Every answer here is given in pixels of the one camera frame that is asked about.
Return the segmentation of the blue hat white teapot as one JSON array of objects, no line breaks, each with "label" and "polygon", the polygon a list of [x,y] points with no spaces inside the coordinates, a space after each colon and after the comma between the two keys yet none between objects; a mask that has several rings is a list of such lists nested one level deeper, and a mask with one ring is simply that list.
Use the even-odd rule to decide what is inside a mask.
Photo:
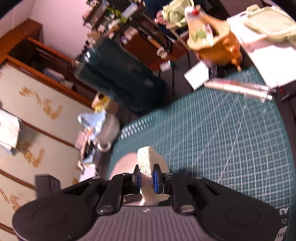
[{"label": "blue hat white teapot", "polygon": [[120,133],[119,120],[113,114],[102,110],[98,113],[81,113],[77,119],[101,152],[110,150]]}]

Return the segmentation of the white card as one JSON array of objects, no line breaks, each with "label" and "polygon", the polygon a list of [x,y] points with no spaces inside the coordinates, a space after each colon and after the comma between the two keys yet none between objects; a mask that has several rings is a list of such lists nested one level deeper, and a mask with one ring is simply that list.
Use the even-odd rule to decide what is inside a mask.
[{"label": "white card", "polygon": [[188,70],[184,77],[195,91],[209,80],[209,68],[203,61],[200,61]]}]

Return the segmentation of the orange pig teapot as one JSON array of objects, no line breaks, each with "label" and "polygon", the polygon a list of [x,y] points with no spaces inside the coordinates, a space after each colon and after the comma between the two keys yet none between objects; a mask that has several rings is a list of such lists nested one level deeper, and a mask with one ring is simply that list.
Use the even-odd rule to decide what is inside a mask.
[{"label": "orange pig teapot", "polygon": [[185,8],[189,29],[187,45],[208,66],[233,64],[241,71],[240,42],[230,30],[230,25],[207,15],[200,5]]}]

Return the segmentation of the white pen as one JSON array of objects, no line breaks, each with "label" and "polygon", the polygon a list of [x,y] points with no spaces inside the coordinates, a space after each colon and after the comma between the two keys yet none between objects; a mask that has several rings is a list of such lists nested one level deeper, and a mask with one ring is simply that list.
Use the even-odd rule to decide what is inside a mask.
[{"label": "white pen", "polygon": [[260,90],[253,87],[244,87],[236,84],[222,84],[218,82],[207,82],[204,84],[206,88],[223,90],[227,92],[242,94],[245,97],[254,97],[260,101],[273,100],[273,96],[267,90]]}]

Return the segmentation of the white paper stack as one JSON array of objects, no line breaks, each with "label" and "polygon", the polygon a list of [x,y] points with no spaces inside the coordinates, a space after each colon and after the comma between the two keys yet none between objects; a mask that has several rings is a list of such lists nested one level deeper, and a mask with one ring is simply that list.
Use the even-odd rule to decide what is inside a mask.
[{"label": "white paper stack", "polygon": [[287,41],[271,43],[246,27],[246,12],[227,18],[231,31],[269,87],[281,87],[295,81],[295,48]]}]

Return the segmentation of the light green bag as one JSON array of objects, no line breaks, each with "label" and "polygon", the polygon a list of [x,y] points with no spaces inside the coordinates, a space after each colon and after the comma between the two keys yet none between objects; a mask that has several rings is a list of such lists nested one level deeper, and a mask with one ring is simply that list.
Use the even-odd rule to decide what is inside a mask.
[{"label": "light green bag", "polygon": [[185,19],[185,8],[194,6],[192,0],[174,0],[166,6],[163,6],[161,15],[163,16],[163,22],[165,25],[172,24],[177,27],[183,27],[187,22]]}]

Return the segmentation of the beige oval sponge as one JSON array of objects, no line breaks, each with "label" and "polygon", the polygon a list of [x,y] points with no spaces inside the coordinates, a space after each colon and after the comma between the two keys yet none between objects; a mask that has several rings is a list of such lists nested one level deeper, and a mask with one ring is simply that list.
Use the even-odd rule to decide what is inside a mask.
[{"label": "beige oval sponge", "polygon": [[162,202],[168,200],[168,194],[156,194],[152,181],[154,164],[159,164],[162,173],[169,173],[165,159],[152,147],[146,146],[137,151],[137,164],[141,172],[141,194],[146,202]]}]

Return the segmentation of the green cutting mat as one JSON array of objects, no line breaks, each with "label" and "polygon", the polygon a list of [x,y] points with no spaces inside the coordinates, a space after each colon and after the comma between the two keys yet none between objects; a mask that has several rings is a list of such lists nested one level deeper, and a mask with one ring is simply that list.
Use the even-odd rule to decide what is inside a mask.
[{"label": "green cutting mat", "polygon": [[107,174],[129,152],[150,146],[172,172],[203,176],[262,200],[295,240],[295,144],[275,101],[200,88],[125,126]]}]

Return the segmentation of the pale green container lid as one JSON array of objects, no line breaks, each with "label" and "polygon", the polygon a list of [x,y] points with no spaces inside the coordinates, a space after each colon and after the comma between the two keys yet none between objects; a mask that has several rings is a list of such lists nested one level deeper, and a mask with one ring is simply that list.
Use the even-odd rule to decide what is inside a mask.
[{"label": "pale green container lid", "polygon": [[244,25],[266,35],[271,42],[295,40],[295,21],[276,6],[260,8],[257,4],[246,8]]}]

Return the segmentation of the white bowl red rim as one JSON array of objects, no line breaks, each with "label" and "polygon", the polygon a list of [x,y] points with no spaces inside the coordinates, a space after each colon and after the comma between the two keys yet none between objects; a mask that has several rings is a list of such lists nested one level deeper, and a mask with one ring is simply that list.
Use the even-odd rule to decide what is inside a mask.
[{"label": "white bowl red rim", "polygon": [[[137,152],[131,152],[119,159],[115,167],[111,172],[111,178],[117,174],[121,173],[133,173],[135,166],[137,165]],[[146,202],[141,194],[141,196],[126,197],[127,205],[132,206],[156,206],[159,202]]]}]

